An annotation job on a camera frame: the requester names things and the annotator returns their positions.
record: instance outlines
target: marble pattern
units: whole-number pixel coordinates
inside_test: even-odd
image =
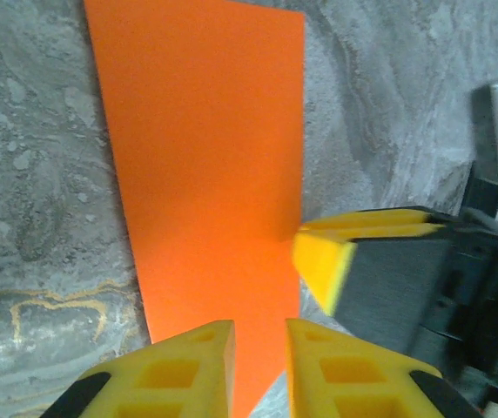
[[[498,2],[251,3],[307,16],[304,218],[455,210],[468,94],[498,78]],[[39,416],[147,343],[82,4],[0,0],[0,417]],[[284,376],[253,415],[287,416]]]

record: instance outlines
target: yellow foam pad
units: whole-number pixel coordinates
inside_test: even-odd
[[[319,306],[326,314],[332,315],[349,274],[353,255],[359,248],[359,244],[352,242],[352,239],[419,237],[435,233],[443,227],[436,224],[405,224],[301,229],[293,241],[293,264]]]
[[[429,213],[417,209],[350,212],[306,222],[301,226],[301,229],[341,229],[420,224],[427,221],[428,217]]]
[[[312,323],[287,320],[294,418],[443,418],[409,376],[421,361]]]
[[[81,418],[227,418],[235,350],[232,320],[218,320],[102,363],[111,374]]]

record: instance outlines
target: orange sheet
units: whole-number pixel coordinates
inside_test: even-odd
[[[235,417],[298,315],[302,14],[225,0],[85,0],[152,340],[237,330]]]

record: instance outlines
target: gray marble surface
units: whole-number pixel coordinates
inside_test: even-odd
[[[303,213],[453,211],[493,0],[259,0],[306,13]],[[302,291],[302,315],[335,326]],[[0,417],[148,343],[78,0],[0,0]],[[287,416],[280,377],[254,416]]]

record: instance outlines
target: orange paper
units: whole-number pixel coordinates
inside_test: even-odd
[[[234,319],[233,416],[285,366],[298,315],[302,14],[85,0],[152,340]]]

